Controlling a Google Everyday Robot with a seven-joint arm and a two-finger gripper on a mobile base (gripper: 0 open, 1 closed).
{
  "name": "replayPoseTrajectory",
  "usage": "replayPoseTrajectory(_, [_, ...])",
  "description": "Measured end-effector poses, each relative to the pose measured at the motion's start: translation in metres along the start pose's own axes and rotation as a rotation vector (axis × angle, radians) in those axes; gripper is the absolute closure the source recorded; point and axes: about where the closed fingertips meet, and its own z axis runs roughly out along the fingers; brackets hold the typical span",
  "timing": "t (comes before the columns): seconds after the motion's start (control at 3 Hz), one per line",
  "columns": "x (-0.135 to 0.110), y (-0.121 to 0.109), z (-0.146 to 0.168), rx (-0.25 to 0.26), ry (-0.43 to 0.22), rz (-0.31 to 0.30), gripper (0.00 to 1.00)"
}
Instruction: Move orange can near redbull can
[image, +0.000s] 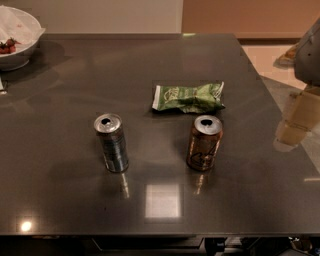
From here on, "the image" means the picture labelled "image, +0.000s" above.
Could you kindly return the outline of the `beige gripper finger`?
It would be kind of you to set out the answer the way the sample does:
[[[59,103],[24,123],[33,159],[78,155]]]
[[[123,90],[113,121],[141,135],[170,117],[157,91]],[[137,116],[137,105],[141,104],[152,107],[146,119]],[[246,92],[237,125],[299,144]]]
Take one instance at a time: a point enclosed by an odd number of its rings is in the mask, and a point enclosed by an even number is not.
[[[320,122],[320,87],[307,85],[300,92],[292,92],[276,130],[276,141],[297,146]]]

